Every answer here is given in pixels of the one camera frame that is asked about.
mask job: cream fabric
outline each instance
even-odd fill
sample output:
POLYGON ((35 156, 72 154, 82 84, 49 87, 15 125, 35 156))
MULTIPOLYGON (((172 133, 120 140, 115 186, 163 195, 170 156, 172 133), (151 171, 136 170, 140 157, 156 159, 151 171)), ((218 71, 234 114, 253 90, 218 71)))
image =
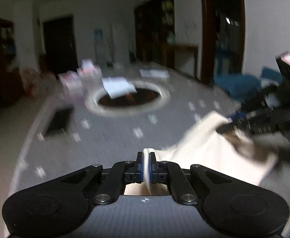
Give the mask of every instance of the cream fabric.
POLYGON ((127 185, 126 195, 162 195, 166 192, 161 185, 151 185, 148 174, 148 156, 155 152, 157 161, 171 161, 181 168, 190 169, 192 164, 200 164, 225 175, 259 185, 260 181, 276 164, 278 157, 272 151, 253 143, 243 132, 235 131, 225 136, 215 130, 229 120, 217 112, 206 115, 200 123, 189 129, 184 137, 168 151, 144 149, 144 182, 142 185, 127 185))

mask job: sheet of paper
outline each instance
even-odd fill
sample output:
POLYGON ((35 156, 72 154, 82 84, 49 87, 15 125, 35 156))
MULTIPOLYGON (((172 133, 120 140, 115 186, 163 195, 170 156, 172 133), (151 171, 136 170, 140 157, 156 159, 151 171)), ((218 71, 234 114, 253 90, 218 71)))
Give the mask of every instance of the sheet of paper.
POLYGON ((150 77, 150 78, 161 78, 166 79, 169 78, 169 73, 167 70, 140 70, 142 77, 150 77))
POLYGON ((102 78, 102 83, 105 91, 112 99, 129 93, 137 93, 134 85, 123 77, 102 78))

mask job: beige tiled floor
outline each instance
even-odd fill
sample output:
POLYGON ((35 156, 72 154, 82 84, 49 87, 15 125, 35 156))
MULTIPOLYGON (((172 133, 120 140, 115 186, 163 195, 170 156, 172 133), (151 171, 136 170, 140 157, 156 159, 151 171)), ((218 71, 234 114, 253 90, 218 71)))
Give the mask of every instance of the beige tiled floor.
POLYGON ((2 205, 8 197, 16 160, 43 100, 22 98, 15 105, 0 109, 0 238, 4 230, 2 205))

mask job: wooden desk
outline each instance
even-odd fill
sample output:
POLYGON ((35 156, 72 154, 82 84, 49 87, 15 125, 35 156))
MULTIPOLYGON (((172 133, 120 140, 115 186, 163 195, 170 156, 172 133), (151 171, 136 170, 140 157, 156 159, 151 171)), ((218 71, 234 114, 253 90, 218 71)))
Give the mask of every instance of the wooden desk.
POLYGON ((168 67, 167 58, 168 52, 193 52, 194 53, 194 77, 197 79, 198 73, 198 46, 193 45, 185 45, 185 44, 162 44, 161 45, 162 51, 162 64, 168 67))

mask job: metal bolt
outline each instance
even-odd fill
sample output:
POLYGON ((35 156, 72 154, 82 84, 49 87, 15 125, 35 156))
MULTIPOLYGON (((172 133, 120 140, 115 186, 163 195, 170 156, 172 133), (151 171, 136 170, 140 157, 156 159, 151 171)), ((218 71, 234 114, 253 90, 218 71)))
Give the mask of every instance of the metal bolt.
POLYGON ((111 199, 110 195, 107 195, 105 193, 101 193, 101 194, 98 194, 96 197, 95 197, 95 200, 98 201, 98 202, 107 202, 111 199))
POLYGON ((193 202, 197 199, 197 196, 193 194, 184 194, 181 196, 181 199, 185 202, 193 202))

